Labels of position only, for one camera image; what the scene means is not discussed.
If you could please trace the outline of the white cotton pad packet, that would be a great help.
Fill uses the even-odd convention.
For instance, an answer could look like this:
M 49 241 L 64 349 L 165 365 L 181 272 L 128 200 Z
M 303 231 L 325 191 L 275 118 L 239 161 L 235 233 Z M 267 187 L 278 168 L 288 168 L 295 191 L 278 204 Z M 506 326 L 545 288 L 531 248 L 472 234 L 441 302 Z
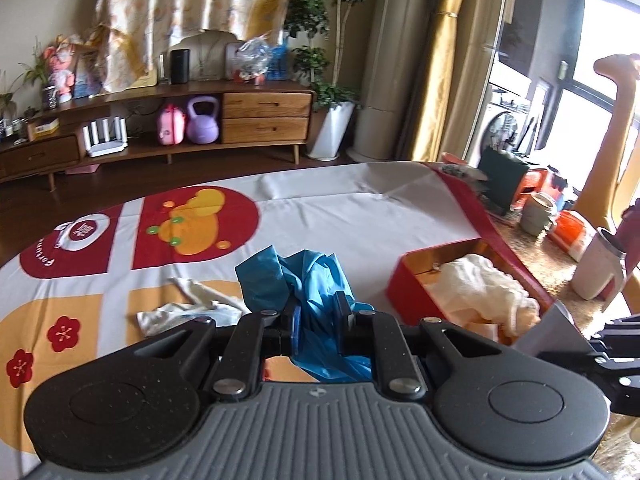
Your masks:
M 519 352 L 540 356 L 546 352 L 576 353 L 582 356 L 592 351 L 573 317 L 561 301 L 555 301 L 540 321 L 512 344 Z

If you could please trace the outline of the blue plastic bag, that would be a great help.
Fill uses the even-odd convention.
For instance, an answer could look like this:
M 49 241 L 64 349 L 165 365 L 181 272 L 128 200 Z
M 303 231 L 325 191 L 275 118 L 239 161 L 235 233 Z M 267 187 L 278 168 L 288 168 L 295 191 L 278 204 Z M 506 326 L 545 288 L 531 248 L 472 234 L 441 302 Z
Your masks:
M 252 312 L 282 311 L 294 298 L 300 307 L 298 350 L 293 363 L 319 382 L 368 382 L 371 360 L 340 356 L 333 321 L 334 295 L 345 295 L 350 310 L 371 311 L 355 299 L 336 255 L 304 249 L 283 257 L 269 246 L 235 267 L 243 299 Z

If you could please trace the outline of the cream knitted mesh cloth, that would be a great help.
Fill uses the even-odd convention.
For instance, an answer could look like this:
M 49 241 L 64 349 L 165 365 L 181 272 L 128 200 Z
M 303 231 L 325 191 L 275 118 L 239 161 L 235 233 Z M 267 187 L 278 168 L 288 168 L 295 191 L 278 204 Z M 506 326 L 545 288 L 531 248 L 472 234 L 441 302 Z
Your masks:
M 512 344 L 540 321 L 539 302 L 477 254 L 442 264 L 424 288 L 448 321 L 495 342 Z

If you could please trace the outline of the white cloth rag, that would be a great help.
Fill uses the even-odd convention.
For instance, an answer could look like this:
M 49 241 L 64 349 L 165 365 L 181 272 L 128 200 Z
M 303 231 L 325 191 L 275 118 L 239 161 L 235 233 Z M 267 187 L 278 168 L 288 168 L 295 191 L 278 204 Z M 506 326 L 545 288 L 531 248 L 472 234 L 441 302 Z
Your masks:
M 128 338 L 152 337 L 189 321 L 231 326 L 249 313 L 238 282 L 199 282 L 176 276 L 165 285 L 130 292 Z

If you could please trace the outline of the white tumbler cup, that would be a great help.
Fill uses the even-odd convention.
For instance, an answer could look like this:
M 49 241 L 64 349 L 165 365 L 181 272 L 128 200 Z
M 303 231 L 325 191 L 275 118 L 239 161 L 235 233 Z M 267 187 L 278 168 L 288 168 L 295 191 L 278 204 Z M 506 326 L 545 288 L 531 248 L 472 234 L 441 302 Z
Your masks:
M 601 307 L 604 312 L 626 284 L 625 259 L 626 252 L 614 235 L 605 228 L 597 228 L 576 266 L 570 286 L 582 299 L 593 300 L 613 283 L 604 296 Z

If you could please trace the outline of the red tin box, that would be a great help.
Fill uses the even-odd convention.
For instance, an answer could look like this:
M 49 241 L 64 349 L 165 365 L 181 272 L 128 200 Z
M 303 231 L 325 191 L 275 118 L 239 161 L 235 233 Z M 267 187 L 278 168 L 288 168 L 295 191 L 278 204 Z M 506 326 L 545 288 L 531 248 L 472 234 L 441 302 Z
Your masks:
M 403 255 L 386 296 L 409 325 L 441 318 L 502 344 L 517 341 L 554 303 L 514 252 L 481 237 Z

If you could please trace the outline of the orange tissue pack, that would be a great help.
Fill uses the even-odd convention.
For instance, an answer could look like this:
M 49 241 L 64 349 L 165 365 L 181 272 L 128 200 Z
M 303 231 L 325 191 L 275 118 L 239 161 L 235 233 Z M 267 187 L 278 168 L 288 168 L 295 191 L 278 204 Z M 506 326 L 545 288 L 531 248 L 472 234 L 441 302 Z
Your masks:
M 596 235 L 596 230 L 578 212 L 562 210 L 552 222 L 549 240 L 578 262 Z

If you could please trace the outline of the giraffe figure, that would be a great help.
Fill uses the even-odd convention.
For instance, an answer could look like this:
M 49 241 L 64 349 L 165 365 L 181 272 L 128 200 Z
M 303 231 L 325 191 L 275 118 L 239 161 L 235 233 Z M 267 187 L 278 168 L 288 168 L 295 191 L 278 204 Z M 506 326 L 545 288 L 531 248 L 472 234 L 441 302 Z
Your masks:
M 637 82 L 639 81 L 639 55 L 614 54 L 599 58 L 594 71 L 616 84 L 616 98 L 608 128 L 575 210 L 594 228 L 614 230 L 613 204 L 620 165 L 634 114 Z

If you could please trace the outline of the white ceramic mug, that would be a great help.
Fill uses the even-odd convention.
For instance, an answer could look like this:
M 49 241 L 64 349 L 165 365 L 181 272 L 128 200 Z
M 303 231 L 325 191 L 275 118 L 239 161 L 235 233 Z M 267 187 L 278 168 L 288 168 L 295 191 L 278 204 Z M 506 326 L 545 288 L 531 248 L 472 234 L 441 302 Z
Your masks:
M 520 227 L 529 235 L 538 236 L 548 229 L 558 216 L 552 197 L 543 192 L 529 194 L 523 206 Z

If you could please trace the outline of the printed white tablecloth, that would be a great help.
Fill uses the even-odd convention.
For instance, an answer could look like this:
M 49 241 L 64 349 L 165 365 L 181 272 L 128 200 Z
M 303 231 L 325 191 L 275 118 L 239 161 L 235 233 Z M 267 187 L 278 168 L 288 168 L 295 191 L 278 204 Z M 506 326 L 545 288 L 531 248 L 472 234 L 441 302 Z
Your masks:
M 550 296 L 473 193 L 420 162 L 280 171 L 176 188 L 74 214 L 1 269 L 1 474 L 36 466 L 23 427 L 40 382 L 138 336 L 134 316 L 178 298 L 174 276 L 233 294 L 235 268 L 262 248 L 336 256 L 355 297 L 388 308 L 402 255 L 484 237 Z

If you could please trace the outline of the green orange storage box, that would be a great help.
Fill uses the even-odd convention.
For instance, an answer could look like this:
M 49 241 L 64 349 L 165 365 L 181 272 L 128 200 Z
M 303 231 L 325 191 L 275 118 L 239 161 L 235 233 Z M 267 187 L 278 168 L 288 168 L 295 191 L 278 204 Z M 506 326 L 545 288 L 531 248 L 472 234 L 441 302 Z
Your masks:
M 549 173 L 543 166 L 490 146 L 482 151 L 477 169 L 487 177 L 483 194 L 500 216 L 510 212 L 512 206 L 521 209 L 528 194 L 541 190 Z

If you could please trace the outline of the purple kettlebell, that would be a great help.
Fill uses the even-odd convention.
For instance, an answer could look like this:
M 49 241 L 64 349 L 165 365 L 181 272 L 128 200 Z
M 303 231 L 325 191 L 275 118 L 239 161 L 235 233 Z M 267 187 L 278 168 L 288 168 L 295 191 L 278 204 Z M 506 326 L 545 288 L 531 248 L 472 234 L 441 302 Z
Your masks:
M 212 104 L 213 110 L 210 114 L 198 114 L 195 110 L 196 104 Z M 219 101 L 213 96 L 196 96 L 190 99 L 186 106 L 189 116 L 189 123 L 186 126 L 186 136 L 194 144 L 211 144 L 219 136 L 219 127 L 216 117 L 219 110 Z

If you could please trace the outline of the pink toy case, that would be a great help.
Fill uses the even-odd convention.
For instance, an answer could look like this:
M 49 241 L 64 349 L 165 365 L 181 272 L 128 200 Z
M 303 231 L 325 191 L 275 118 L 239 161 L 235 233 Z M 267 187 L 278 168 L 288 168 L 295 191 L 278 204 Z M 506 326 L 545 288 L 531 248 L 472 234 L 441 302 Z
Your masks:
M 186 113 L 174 104 L 167 104 L 157 118 L 157 140 L 162 145 L 178 145 L 186 132 Z

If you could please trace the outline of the wooden tv sideboard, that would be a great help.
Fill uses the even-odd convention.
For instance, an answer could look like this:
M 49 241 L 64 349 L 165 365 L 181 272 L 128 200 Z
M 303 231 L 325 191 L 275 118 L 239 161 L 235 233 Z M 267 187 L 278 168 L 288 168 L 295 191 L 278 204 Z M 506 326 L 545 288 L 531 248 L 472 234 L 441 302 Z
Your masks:
M 307 141 L 314 92 L 294 82 L 189 82 L 83 98 L 37 115 L 30 138 L 3 143 L 1 179 L 52 179 L 119 160 Z

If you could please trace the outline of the white wifi router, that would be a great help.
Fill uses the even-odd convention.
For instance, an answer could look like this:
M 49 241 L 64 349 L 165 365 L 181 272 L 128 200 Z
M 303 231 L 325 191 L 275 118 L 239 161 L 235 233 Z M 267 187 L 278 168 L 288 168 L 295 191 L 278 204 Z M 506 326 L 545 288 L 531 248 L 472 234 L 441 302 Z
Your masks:
M 92 120 L 82 127 L 82 140 L 91 158 L 120 153 L 128 148 L 126 119 L 110 116 Z

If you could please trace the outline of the clear bag of items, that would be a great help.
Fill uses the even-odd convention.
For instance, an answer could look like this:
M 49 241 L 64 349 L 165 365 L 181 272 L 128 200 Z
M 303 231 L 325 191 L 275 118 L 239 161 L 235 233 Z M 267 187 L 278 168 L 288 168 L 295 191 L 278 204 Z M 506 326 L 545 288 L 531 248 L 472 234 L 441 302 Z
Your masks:
M 271 58 L 271 47 L 265 36 L 247 40 L 235 53 L 233 80 L 238 84 L 263 84 Z

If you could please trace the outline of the black cylindrical speaker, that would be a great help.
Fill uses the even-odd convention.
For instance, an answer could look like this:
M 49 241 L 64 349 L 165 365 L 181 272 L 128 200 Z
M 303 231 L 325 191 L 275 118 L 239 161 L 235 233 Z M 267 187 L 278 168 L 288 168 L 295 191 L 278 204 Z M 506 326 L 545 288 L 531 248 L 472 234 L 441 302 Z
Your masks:
M 169 80 L 171 84 L 190 81 L 190 50 L 175 49 L 169 53 Z

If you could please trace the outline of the potted plant white pot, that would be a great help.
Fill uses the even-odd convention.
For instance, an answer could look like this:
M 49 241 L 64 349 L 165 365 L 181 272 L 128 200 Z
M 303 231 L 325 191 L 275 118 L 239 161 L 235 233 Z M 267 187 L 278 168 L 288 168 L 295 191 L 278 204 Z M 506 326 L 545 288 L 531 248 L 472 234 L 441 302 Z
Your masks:
M 285 36 L 306 37 L 292 50 L 293 75 L 314 92 L 312 110 L 323 116 L 307 148 L 307 156 L 319 162 L 337 159 L 356 108 L 356 92 L 340 84 L 340 75 L 350 14 L 365 1 L 288 0 Z

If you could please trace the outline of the pink plush doll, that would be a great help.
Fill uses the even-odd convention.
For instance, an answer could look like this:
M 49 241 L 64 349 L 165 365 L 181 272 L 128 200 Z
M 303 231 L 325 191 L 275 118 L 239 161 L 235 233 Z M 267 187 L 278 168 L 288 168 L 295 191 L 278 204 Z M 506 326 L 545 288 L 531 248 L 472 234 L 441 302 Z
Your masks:
M 55 88 L 58 104 L 72 99 L 75 85 L 75 45 L 70 38 L 58 35 L 43 51 L 49 84 Z

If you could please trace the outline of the floral patterned cover cloth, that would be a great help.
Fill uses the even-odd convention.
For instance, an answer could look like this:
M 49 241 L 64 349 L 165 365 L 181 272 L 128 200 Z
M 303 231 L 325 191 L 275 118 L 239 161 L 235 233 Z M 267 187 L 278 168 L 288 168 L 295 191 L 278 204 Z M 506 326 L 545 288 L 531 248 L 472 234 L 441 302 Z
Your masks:
M 98 0 L 90 44 L 105 92 L 145 76 L 160 54 L 206 30 L 276 41 L 288 0 Z

